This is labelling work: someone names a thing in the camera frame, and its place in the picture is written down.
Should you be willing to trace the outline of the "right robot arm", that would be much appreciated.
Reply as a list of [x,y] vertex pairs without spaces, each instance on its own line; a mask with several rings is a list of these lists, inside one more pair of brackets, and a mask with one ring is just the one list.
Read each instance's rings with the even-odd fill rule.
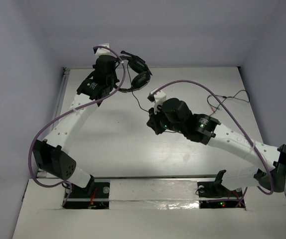
[[226,151],[252,164],[239,171],[223,169],[210,185],[220,196],[237,188],[262,187],[281,193],[286,185],[286,145],[270,146],[247,140],[217,119],[205,114],[193,114],[184,101],[171,98],[155,104],[148,111],[146,123],[155,134],[171,130],[192,142]]

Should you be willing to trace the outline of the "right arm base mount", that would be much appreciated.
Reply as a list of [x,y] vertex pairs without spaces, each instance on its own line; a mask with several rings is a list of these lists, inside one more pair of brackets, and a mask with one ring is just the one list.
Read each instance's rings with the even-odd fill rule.
[[197,183],[196,196],[199,197],[200,209],[224,209],[246,207],[242,189],[229,190],[222,185],[226,170],[220,170],[214,181],[201,181]]

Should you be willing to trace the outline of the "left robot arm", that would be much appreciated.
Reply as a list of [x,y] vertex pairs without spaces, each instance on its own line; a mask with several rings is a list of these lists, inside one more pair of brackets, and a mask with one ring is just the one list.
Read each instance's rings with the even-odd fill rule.
[[94,183],[91,175],[69,156],[69,151],[88,117],[100,106],[99,100],[107,96],[118,81],[116,63],[117,59],[111,55],[101,55],[96,59],[93,72],[76,90],[69,108],[71,113],[61,119],[44,140],[37,140],[32,150],[41,170],[76,185],[83,196],[94,192]]

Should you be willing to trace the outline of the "black headset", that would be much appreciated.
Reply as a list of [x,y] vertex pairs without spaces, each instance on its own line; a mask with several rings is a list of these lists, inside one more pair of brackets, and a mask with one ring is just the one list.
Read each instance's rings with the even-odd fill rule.
[[145,87],[150,82],[152,76],[152,73],[146,62],[139,56],[128,53],[124,50],[121,51],[120,57],[122,60],[126,60],[128,62],[129,67],[134,72],[136,72],[137,75],[133,78],[130,88],[120,88],[119,92],[129,93],[138,91]]

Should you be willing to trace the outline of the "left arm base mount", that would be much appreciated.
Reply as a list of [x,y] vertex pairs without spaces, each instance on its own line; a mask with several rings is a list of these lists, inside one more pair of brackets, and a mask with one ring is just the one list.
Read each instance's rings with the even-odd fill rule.
[[68,196],[70,185],[61,184],[65,189],[63,197],[63,208],[65,209],[92,209],[105,210],[109,209],[110,199],[110,181],[95,181],[90,192],[84,191],[72,185],[72,192]]

